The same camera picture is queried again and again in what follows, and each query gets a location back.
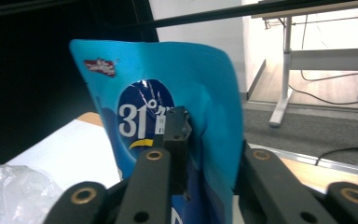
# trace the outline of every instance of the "gray carpet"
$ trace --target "gray carpet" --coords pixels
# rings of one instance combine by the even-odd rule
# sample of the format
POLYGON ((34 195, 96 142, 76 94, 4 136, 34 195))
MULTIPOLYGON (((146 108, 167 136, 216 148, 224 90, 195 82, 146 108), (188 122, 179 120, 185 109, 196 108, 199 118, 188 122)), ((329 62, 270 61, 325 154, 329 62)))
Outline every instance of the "gray carpet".
MULTIPOLYGON (((334 149, 358 147, 358 120, 286 113, 281 127, 270 128, 271 115, 270 111, 245 110, 248 143, 315 157, 334 149)), ((325 158, 358 165, 358 149, 325 158)))

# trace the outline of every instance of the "white wall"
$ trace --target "white wall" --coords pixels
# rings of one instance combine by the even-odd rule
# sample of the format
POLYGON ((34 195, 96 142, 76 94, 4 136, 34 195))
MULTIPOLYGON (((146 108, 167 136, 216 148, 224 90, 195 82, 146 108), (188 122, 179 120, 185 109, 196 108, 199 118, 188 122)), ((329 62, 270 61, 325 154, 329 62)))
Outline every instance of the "white wall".
MULTIPOLYGON (((245 0, 149 0, 155 20, 226 7, 238 7, 242 1, 245 0)), ((158 28, 158 38, 161 42, 199 43, 223 50, 234 65, 240 92, 246 93, 264 60, 264 58, 261 61, 259 57, 254 58, 250 50, 255 50, 257 55, 261 51, 256 49, 254 43, 249 42, 259 38, 259 36, 254 36, 251 29, 264 29, 264 24, 262 22, 260 24, 260 27, 256 27, 257 25, 254 24, 254 20, 250 20, 250 17, 197 22, 158 28)))

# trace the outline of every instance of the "plastic bag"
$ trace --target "plastic bag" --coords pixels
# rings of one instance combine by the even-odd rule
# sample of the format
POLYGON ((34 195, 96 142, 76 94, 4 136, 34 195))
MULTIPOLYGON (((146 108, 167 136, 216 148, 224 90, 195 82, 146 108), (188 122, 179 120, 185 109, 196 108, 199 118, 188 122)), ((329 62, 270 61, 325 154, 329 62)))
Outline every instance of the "plastic bag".
POLYGON ((0 165, 0 224, 42 223, 62 189, 26 166, 0 165))
POLYGON ((222 50, 190 43, 74 40, 77 68, 103 120, 123 178, 137 154, 163 133, 165 113, 184 106, 192 137, 191 200, 172 196, 172 223, 232 223, 242 145, 242 113, 231 61, 222 50))

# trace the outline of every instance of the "blue pouch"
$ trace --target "blue pouch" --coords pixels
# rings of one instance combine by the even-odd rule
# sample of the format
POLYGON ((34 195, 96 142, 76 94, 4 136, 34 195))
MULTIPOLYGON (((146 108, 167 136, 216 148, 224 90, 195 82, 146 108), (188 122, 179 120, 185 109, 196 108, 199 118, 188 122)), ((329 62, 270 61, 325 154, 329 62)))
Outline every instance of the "blue pouch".
POLYGON ((242 145, 241 101, 228 56, 189 43, 73 40, 76 65, 103 120, 122 178, 183 105, 193 129, 188 193, 172 196, 172 224, 232 223, 242 145))

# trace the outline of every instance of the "black rod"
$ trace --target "black rod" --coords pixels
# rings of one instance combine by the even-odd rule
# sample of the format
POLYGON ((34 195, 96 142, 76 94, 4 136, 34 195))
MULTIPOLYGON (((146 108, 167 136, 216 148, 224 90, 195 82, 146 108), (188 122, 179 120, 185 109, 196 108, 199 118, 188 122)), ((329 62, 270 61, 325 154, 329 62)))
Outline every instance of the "black rod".
POLYGON ((78 0, 36 0, 0 6, 0 16, 77 2, 78 0))
POLYGON ((240 7, 229 7, 225 9, 212 10, 207 12, 194 13, 184 16, 172 17, 156 21, 144 21, 123 26, 107 26, 111 30, 123 29, 149 29, 166 26, 182 25, 201 21, 216 21, 222 19, 231 19, 243 16, 251 16, 261 13, 270 13, 285 11, 291 9, 300 9, 306 7, 319 7, 344 2, 354 2, 356 0, 287 0, 277 2, 259 2, 240 7))

